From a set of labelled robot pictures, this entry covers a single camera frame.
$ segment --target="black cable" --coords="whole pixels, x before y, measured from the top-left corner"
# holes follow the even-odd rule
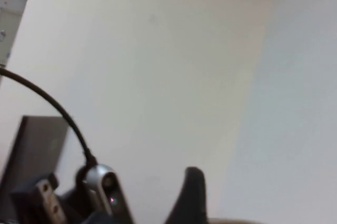
[[[70,115],[66,112],[66,110],[53,98],[51,97],[47,92],[42,90],[40,87],[36,86],[34,83],[28,81],[27,79],[24,79],[23,77],[8,71],[6,69],[0,68],[0,75],[3,75],[7,78],[10,78],[27,88],[34,91],[36,94],[43,97],[49,104],[51,104],[55,109],[58,110],[58,112],[62,115],[62,117],[65,119],[65,121],[69,124],[69,126],[74,130],[78,140],[80,141],[80,144],[83,148],[83,152],[86,158],[86,165],[88,166],[94,166],[97,164],[96,158],[91,154],[90,149],[85,143],[84,137],[81,134],[79,128],[77,127],[75,121],[70,117]]]

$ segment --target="black plastic object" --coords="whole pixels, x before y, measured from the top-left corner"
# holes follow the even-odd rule
[[[20,224],[50,223],[43,207],[44,199],[36,186],[44,179],[49,181],[53,190],[58,187],[55,175],[50,173],[22,183],[10,193]]]
[[[180,195],[165,224],[207,224],[204,173],[188,167]]]
[[[16,220],[9,193],[55,170],[68,124],[61,116],[23,116],[0,184],[0,218]]]

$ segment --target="beige wall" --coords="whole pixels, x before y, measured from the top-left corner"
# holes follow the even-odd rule
[[[187,165],[219,209],[272,0],[28,0],[9,69],[58,99],[119,174],[137,223],[161,223]],[[5,80],[0,163],[22,114],[55,114]],[[61,189],[83,162],[71,134]]]

